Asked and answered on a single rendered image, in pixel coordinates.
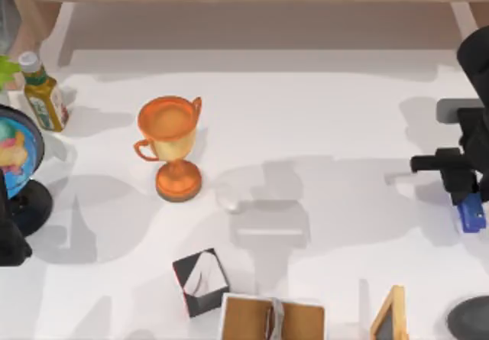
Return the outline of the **blue stapler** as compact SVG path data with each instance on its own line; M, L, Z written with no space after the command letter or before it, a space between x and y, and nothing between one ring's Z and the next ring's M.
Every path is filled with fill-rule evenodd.
M468 194L457 205L457 210L464 233L478 233L486 229L487 221L480 193Z

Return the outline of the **dark grey round base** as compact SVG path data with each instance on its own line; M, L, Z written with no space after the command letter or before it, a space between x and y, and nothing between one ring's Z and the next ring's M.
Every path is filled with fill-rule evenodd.
M456 340L489 340L489 296L457 304L447 315L447 327Z

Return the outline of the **wooden framed blackboard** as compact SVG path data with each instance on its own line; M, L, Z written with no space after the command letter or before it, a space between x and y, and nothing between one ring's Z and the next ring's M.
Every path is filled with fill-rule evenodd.
M370 340L410 340L406 327L404 287L391 287L371 325Z

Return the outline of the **open brown book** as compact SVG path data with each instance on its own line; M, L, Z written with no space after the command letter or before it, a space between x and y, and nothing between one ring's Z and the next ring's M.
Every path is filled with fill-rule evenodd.
M226 293L217 340L325 340L322 306Z

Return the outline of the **black and white box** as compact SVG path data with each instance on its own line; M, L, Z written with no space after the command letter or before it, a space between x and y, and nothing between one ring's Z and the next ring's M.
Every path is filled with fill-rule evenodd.
M214 248L173 262L190 318L218 309L230 284Z

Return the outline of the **orange trophy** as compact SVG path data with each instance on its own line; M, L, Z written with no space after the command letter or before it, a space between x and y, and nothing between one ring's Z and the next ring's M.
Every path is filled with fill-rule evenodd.
M199 168L186 157L196 141L202 111L200 97L189 101L179 96L161 96L146 103L138 114L144 138L134 144L135 153L148 162L161 162L155 188L162 199L185 202L202 187Z

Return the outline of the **yellow-green bottle with white cap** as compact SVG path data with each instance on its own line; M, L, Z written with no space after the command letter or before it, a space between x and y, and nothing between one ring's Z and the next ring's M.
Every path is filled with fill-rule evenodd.
M69 119L57 81L48 75L38 55L23 52L18 63L24 76L24 94L39 125L47 131L61 132Z

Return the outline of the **blue globe on black stand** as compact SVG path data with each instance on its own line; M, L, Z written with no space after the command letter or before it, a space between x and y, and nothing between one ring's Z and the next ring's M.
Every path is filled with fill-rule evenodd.
M44 152L35 123L16 108L0 105L0 222L9 220L25 237L38 231L53 209L52 195L33 179Z

